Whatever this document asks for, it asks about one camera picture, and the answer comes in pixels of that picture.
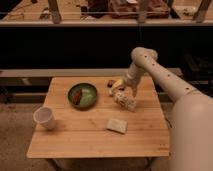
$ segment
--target wood grain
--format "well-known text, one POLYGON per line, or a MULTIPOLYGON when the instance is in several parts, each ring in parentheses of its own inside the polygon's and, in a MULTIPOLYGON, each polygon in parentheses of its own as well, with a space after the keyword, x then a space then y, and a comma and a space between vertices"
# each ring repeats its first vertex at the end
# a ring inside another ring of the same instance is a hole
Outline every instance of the wood grain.
POLYGON ((27 153, 29 158, 97 158, 168 156, 169 132, 151 77, 144 76, 136 97, 135 112, 113 102, 107 82, 118 77, 53 78, 44 106, 53 109, 56 128, 52 132, 36 126, 27 153), (98 100, 87 111, 74 109, 67 92, 77 83, 96 86, 98 100), (125 135, 106 129, 107 121, 128 122, 125 135))

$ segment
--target paper cup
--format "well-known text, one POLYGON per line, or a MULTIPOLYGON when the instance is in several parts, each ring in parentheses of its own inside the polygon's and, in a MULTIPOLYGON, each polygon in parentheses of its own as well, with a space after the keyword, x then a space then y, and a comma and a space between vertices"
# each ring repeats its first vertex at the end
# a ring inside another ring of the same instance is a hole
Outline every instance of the paper cup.
POLYGON ((53 112, 49 107, 40 107, 37 109, 34 112, 33 119, 47 130, 52 130, 55 127, 53 112))

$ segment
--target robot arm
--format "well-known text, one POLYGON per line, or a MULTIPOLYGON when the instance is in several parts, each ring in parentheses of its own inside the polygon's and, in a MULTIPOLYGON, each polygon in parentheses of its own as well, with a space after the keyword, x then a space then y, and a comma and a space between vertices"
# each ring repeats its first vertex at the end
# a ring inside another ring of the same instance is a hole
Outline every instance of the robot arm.
POLYGON ((111 92, 130 86, 135 96, 141 76, 148 72, 174 102, 170 171, 213 171, 213 99, 159 65, 154 50, 138 47, 131 56, 130 68, 111 92))
POLYGON ((147 71, 154 81, 168 93, 168 96, 175 102, 180 97, 197 89, 178 76, 159 65, 157 60, 157 52, 142 47, 135 48, 132 51, 132 64, 128 71, 116 84, 113 85, 112 91, 122 86, 130 86, 133 90, 133 96, 137 94, 137 85, 141 76, 147 71))

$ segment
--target floor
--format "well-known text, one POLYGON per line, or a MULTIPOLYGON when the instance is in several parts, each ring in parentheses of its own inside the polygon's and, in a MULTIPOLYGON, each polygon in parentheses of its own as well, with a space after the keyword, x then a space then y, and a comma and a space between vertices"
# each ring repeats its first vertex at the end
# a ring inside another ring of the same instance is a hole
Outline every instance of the floor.
MULTIPOLYGON (((26 152, 35 128, 33 112, 41 103, 0 104, 0 166, 3 171, 53 171, 54 168, 43 159, 28 159, 26 152)), ((171 104, 164 103, 162 108, 166 118, 170 119, 171 104)), ((82 162, 76 160, 72 170, 77 171, 141 171, 144 170, 146 159, 111 159, 82 162)), ((151 171, 168 171, 168 158, 157 158, 151 171)))

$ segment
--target table top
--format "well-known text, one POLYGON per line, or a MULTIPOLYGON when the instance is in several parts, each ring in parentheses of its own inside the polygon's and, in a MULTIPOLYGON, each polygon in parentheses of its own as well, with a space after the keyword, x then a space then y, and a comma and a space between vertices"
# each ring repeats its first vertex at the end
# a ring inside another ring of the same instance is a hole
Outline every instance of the table top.
POLYGON ((116 104, 108 94, 108 80, 118 77, 53 78, 44 106, 52 108, 56 128, 45 131, 37 125, 28 149, 29 158, 105 158, 169 155, 169 131, 154 83, 143 76, 136 96, 135 112, 116 104), (78 83, 96 86, 98 100, 92 108, 79 111, 67 99, 78 83), (128 122, 126 134, 106 129, 110 118, 128 122))
MULTIPOLYGON (((87 6, 87 0, 60 0, 58 7, 63 21, 75 21, 75 20, 91 20, 94 18, 88 17, 82 18, 81 9, 79 6, 87 6)), ((183 11, 180 10, 182 7, 192 6, 198 8, 201 0, 174 0, 173 9, 177 12, 178 16, 182 20, 191 20, 191 16, 186 16, 183 11)), ((206 19, 213 19, 213 5, 210 4, 209 10, 206 14, 206 19)), ((3 21, 38 21, 39 17, 44 10, 48 7, 48 0, 38 0, 37 3, 32 4, 30 0, 22 0, 6 17, 3 21)), ((104 15, 100 19, 96 20, 113 20, 109 15, 104 15)))

